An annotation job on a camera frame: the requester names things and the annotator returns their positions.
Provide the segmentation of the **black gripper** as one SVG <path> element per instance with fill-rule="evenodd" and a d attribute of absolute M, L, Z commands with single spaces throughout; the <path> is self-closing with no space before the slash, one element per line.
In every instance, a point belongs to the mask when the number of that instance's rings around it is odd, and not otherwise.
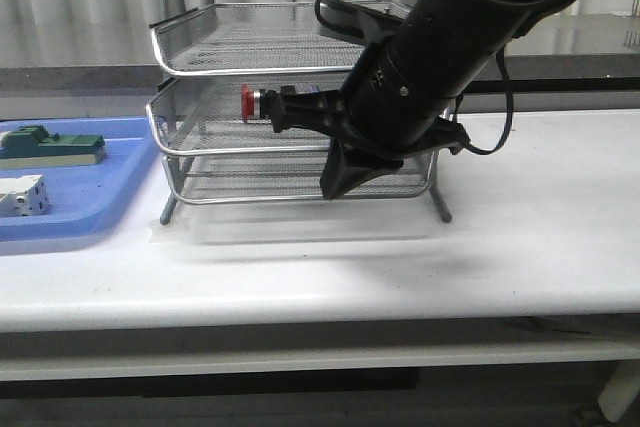
<path fill-rule="evenodd" d="M 330 142 L 320 176 L 325 200 L 396 173 L 401 159 L 441 148 L 456 154 L 469 140 L 461 124 L 441 117 L 449 100 L 409 79 L 391 47 L 389 36 L 369 43 L 339 90 L 269 91 L 275 133 L 300 128 L 340 140 Z"/>

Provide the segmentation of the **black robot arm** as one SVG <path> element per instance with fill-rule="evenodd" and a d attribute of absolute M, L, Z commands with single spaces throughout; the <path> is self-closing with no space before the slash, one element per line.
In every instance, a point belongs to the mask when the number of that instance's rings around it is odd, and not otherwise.
<path fill-rule="evenodd" d="M 399 153 L 512 39 L 575 0 L 417 0 L 343 87 L 355 129 Z"/>

